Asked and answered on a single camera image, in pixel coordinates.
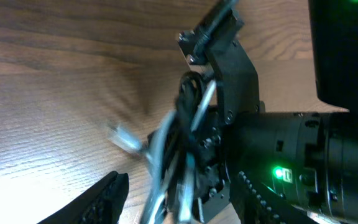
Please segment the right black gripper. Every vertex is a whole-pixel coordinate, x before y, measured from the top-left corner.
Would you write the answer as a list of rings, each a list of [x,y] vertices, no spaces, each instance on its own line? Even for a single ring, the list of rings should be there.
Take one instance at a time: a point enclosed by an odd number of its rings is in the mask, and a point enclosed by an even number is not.
[[[235,1],[218,1],[178,44],[190,65],[209,67],[204,74],[188,73],[201,89],[200,112],[193,114],[190,140],[195,144],[192,212],[196,218],[213,218],[229,203],[227,129],[241,113],[259,110],[258,74],[236,38],[244,21]]]

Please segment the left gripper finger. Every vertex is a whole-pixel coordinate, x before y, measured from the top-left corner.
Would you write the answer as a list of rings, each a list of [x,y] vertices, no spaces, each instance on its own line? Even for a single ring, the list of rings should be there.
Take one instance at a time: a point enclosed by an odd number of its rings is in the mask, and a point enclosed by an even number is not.
[[[112,171],[40,224],[116,224],[128,193],[128,174]]]

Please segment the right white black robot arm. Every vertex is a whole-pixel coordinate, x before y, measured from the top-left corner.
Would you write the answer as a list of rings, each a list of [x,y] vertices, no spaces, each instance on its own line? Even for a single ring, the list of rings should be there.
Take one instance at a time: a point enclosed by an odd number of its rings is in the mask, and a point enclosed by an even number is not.
[[[236,39],[243,21],[219,1],[178,41],[212,66],[229,199],[242,223],[358,223],[358,1],[308,3],[317,97],[333,113],[261,110],[257,72]]]

